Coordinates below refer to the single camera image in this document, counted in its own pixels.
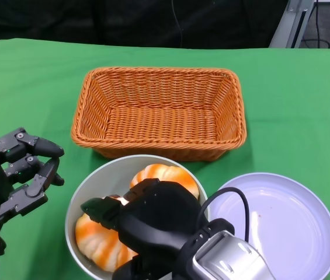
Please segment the wicker basket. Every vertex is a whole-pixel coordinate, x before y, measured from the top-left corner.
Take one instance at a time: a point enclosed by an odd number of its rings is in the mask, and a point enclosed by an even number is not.
[[[107,158],[216,160],[246,139],[239,80],[226,69],[98,68],[84,80],[71,136]]]

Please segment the robotic hand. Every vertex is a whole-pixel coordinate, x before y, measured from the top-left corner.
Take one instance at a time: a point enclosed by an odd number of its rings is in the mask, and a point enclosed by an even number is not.
[[[29,135],[24,128],[19,128],[0,138],[0,230],[4,223],[47,202],[45,191],[51,184],[64,184],[57,174],[59,157],[64,150],[46,139]],[[37,158],[51,158],[45,164]],[[5,170],[1,165],[8,162]],[[25,183],[14,189],[15,183]],[[0,256],[4,254],[6,244],[0,237]]]
[[[169,273],[177,280],[275,280],[258,251],[233,236],[232,224],[207,221],[204,210],[218,192],[201,207],[178,183],[146,179],[123,196],[130,202],[125,206],[106,197],[92,198],[81,208],[93,221],[118,231],[120,241],[138,253],[114,272],[113,280],[155,280]]]

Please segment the green tablecloth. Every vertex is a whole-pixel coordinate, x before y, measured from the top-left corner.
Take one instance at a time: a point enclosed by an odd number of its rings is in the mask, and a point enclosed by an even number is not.
[[[107,160],[70,138],[84,75],[101,66],[223,67],[237,73],[248,139],[213,163],[186,163],[210,195],[249,172],[293,178],[330,211],[330,50],[172,50],[0,41],[0,136],[17,127],[65,149],[49,202],[5,225],[0,279],[89,279],[68,252],[64,221],[82,180]]]

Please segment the light purple plate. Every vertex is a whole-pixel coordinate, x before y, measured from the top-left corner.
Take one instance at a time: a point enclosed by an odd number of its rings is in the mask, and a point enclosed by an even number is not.
[[[224,187],[239,188],[250,210],[249,243],[265,258],[277,280],[320,280],[330,272],[330,213],[300,183],[270,173],[236,177]],[[216,198],[211,219],[224,218],[244,239],[244,206],[235,193]]]

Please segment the white bowl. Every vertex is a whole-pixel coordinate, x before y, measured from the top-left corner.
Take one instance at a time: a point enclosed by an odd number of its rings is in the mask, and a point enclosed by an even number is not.
[[[184,168],[195,180],[200,191],[200,203],[207,199],[206,193],[195,176],[185,167],[173,160],[160,156],[134,155],[112,160],[97,168],[78,187],[72,196],[66,214],[65,234],[69,250],[78,265],[96,280],[111,280],[112,273],[104,272],[93,261],[87,259],[78,249],[75,241],[75,224],[83,215],[81,204],[93,197],[104,197],[111,194],[123,195],[127,192],[133,177],[148,165],[160,163],[167,166]],[[205,211],[209,220],[209,209]]]

